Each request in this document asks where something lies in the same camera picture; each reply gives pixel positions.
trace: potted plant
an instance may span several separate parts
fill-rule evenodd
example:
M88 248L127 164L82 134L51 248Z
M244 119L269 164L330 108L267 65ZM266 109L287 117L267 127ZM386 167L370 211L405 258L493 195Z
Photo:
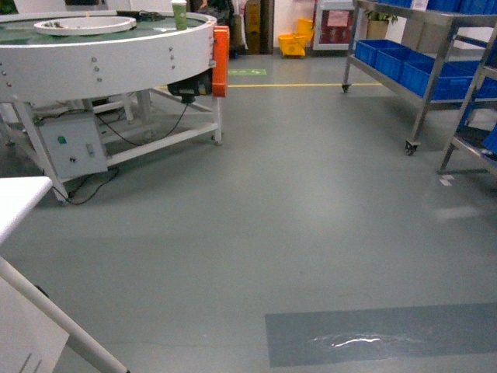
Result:
M398 21L397 16L393 14L367 10L364 12L367 18L367 39L384 39L387 34L389 23Z
M17 13L16 4L14 0L3 0L0 2L0 14Z

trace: blue plastic bin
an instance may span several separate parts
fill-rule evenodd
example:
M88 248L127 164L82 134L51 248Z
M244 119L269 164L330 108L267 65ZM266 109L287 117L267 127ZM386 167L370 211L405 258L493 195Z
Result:
M383 4L401 6L403 8L411 8L412 0L378 0Z
M426 9L439 12L459 12L461 0L429 0Z
M408 48L399 48L378 51L374 68L384 73L387 77L399 82L402 74L402 67L406 61L433 63L433 59L429 56Z
M487 9L485 14L497 14L497 1L496 0L488 0Z
M465 14L485 14L487 9L493 8L493 5L493 0L462 0L459 12Z
M423 97L432 69L433 63L406 62L402 69L400 83ZM473 75L469 71L445 64L440 72L432 99L463 99L472 79Z
M399 43L385 39L367 39L356 42L356 58L374 67L378 50L392 48L408 49Z
M475 74L480 61L452 61L449 64L456 66L457 68L463 68L469 71L471 74ZM497 98L497 80L492 78L485 78L483 84L481 85L480 91L478 92L479 99L494 99Z
M497 154L497 124L494 129L487 138L482 142L483 146L485 146L489 151L494 154Z

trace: electric cable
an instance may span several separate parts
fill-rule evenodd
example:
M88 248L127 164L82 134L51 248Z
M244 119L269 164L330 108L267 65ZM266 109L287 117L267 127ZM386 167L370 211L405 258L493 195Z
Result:
M102 119L102 118L100 117L100 115L95 114L95 116L96 116L97 118L99 118L99 119L100 119L100 121L101 121L104 125L106 125L106 126L107 126L107 127L108 127L108 128L109 128L109 129L110 129L110 130L114 133L114 134L116 134L117 136L119 136L122 140L124 140L124 141L125 141L125 142L127 142L128 144L133 145L133 146L142 146L142 145L143 145L143 144L138 144L138 143L136 143L136 142L132 142L132 141L128 140L127 138L124 138L123 136L121 136L121 135L120 135L120 133L119 133L119 132L117 132L116 130L114 130L114 129L110 126L110 124L109 124L108 122L106 122L104 119Z
M174 125L174 127L170 130L170 132L168 132L167 135L164 136L165 138L167 138L176 129L176 127L178 127L178 124L181 121L181 119L183 118L183 115L185 115L185 112L186 112L186 109L188 108L188 105L189 105L188 103L185 105L185 109L183 110L183 112L179 116L178 121L176 122L176 124Z
M82 200L82 201L79 201L79 202L74 202L74 201L72 200L72 198L66 198L66 197L62 194L62 192L61 192L61 191L59 191L59 189L57 189L55 186L53 186L53 187L52 187L52 189L53 189L53 190L55 190L57 193L59 193L59 194L60 194L60 195L61 195L61 196L65 199L65 201L66 201L67 203L72 204L73 206L80 206L80 205L82 205L82 204L85 204L85 203L86 203L86 202L88 202L89 200L91 200L91 199L92 199L92 198L93 198L93 197L94 197L94 196L95 196L95 195L99 192L100 188L102 188L104 185L106 185L106 184L110 183L112 180L114 180L114 179L117 177L117 175L119 174L120 169L119 169L119 167L113 167L112 169L109 169L109 171L114 171L114 170L115 170L116 172L115 172L115 173L114 173L114 174L113 174L113 175L112 175L112 176L111 176L111 177L110 177L107 181L105 181L105 182L101 183L100 185L98 185L98 186L97 186L97 188L95 189L95 191L94 191L94 192L93 192L93 193L92 193L89 197L87 197L86 199L84 199L84 200ZM93 173L92 175L87 176L87 177L86 177L86 179L83 181L83 183L84 183L84 182L86 182L86 180L87 180L87 179L89 179L91 176L94 176L94 175L96 175L96 174L95 174L95 173Z

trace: green floor sign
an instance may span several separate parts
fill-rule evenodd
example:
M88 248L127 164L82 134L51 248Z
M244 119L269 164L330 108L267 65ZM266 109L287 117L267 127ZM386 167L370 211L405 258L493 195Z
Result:
M267 75L264 68L231 68L229 75Z

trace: shelf caster wheel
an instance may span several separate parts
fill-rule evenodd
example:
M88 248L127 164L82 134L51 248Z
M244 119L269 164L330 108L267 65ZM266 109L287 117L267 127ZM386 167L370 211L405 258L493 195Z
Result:
M214 142L214 144L215 144L216 146L221 146L221 145L223 145L223 141L222 141L222 140L220 140L220 141L216 141L216 136L214 136L214 135L210 136L210 139L211 139L212 141L215 141L215 142Z
M418 145L413 145L410 142L406 141L405 142L405 148L404 151L407 155L413 155L415 151L418 149Z

